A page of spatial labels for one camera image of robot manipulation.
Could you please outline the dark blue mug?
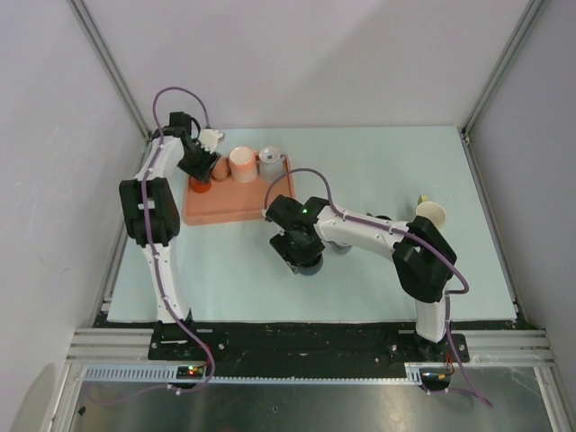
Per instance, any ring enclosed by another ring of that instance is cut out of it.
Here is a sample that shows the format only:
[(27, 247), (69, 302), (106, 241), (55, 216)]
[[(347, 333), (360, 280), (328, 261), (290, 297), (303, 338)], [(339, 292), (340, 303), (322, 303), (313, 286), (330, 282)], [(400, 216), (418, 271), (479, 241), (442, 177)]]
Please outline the dark blue mug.
[(300, 275), (312, 276), (317, 274), (323, 266), (323, 255), (317, 256), (313, 261), (298, 267)]

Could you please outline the grey blue mug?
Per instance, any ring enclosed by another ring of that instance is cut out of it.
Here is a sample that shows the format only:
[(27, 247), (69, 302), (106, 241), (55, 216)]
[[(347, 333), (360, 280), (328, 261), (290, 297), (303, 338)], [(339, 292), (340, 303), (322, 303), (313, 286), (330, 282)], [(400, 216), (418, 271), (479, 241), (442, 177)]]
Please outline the grey blue mug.
[(352, 249), (351, 245), (342, 245), (338, 243), (332, 243), (331, 246), (333, 251), (338, 255), (345, 255)]

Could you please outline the yellow faceted mug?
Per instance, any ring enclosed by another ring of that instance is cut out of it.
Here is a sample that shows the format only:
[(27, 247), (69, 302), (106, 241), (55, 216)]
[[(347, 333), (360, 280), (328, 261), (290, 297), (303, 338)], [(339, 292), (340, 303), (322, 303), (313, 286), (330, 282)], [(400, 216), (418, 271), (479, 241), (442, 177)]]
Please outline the yellow faceted mug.
[(415, 214), (430, 220), (438, 230), (441, 230), (446, 224), (445, 208), (439, 203), (431, 201), (427, 195), (421, 195), (418, 198)]

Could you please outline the orange mug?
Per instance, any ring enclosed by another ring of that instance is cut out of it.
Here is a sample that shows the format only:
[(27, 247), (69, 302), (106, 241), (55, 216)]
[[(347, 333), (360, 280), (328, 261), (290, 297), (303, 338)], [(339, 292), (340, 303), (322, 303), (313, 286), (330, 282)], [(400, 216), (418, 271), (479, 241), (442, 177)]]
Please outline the orange mug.
[(189, 178), (188, 185), (189, 185), (190, 189), (196, 194), (206, 194), (212, 188), (211, 182), (205, 183), (205, 182), (199, 181), (193, 177)]

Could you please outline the small pink mug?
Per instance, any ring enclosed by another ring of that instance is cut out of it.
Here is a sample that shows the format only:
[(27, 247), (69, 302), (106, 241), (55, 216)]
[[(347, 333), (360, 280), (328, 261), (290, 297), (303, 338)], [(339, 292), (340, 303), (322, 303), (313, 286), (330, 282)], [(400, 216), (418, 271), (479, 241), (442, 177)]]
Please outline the small pink mug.
[(214, 166), (214, 169), (211, 173), (211, 178), (216, 182), (223, 182), (226, 181), (230, 176), (230, 164), (229, 160), (221, 156), (218, 159), (218, 162)]

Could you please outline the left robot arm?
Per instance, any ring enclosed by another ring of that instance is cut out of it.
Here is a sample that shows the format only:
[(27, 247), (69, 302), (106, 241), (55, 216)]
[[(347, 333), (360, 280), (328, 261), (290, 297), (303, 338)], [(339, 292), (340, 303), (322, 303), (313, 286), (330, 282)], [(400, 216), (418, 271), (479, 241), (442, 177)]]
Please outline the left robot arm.
[(188, 319), (176, 265), (176, 238), (181, 217), (169, 177), (180, 169), (206, 184), (221, 159), (217, 147), (225, 133), (210, 126), (201, 128), (185, 112), (172, 112), (169, 124), (156, 130), (151, 149), (140, 171), (119, 184), (121, 208), (128, 236), (148, 263), (157, 302), (157, 320), (177, 323)]

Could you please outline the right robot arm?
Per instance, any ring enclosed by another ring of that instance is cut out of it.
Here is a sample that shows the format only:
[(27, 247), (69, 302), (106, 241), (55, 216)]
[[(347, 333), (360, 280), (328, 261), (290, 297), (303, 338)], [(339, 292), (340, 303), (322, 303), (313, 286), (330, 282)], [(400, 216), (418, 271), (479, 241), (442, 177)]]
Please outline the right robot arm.
[(316, 274), (326, 245), (342, 253), (360, 248), (392, 262), (400, 287), (415, 301), (418, 354), (435, 361), (447, 351), (446, 284), (455, 274), (456, 254), (432, 221), (421, 216), (411, 222), (386, 220), (324, 198), (300, 203), (284, 195), (275, 197), (263, 215), (278, 228), (269, 244), (295, 274)]

